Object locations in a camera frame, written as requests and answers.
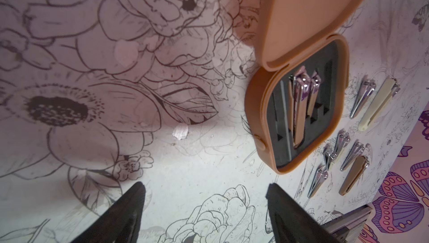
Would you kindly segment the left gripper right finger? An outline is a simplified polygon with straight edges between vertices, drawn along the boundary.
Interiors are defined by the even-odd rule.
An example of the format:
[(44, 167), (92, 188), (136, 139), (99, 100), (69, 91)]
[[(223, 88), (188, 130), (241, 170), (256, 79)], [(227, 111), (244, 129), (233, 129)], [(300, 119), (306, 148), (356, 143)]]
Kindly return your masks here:
[(338, 240), (319, 225), (279, 185), (269, 185), (266, 199), (277, 243), (337, 243)]

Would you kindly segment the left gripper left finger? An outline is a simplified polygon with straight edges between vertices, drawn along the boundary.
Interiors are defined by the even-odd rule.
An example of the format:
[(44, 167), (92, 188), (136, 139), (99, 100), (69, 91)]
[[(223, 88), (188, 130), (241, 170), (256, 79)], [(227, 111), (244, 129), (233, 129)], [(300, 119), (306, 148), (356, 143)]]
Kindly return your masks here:
[(135, 243), (138, 240), (146, 188), (135, 183), (74, 243)]

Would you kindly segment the tan brown clipper case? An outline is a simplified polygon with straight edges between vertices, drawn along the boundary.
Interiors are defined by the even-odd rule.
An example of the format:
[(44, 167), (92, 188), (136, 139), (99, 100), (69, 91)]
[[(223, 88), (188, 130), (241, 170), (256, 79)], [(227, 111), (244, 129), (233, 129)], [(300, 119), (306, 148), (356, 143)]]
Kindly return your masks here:
[(349, 84), (337, 30), (364, 0), (261, 0), (245, 112), (260, 159), (293, 171), (336, 129)]

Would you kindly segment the large brown nail clipper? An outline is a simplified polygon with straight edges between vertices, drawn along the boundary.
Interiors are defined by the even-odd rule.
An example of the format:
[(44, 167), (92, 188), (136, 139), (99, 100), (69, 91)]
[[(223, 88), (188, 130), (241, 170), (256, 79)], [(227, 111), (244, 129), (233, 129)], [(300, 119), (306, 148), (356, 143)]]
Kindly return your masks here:
[(289, 121), (293, 137), (293, 147), (296, 149), (301, 145), (305, 136), (305, 121), (307, 114), (307, 103), (311, 80), (304, 66), (289, 77), (289, 94), (291, 98), (290, 108), (292, 110)]

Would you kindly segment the small silver nail clipper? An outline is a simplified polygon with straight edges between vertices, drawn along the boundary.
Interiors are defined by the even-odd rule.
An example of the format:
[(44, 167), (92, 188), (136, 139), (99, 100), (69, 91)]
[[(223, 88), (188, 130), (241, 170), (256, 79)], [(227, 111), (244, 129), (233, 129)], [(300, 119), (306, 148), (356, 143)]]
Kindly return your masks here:
[(322, 83), (321, 77), (317, 71), (314, 71), (311, 77), (311, 85), (309, 90), (309, 99), (307, 105), (307, 116), (311, 117), (315, 108), (316, 99)]

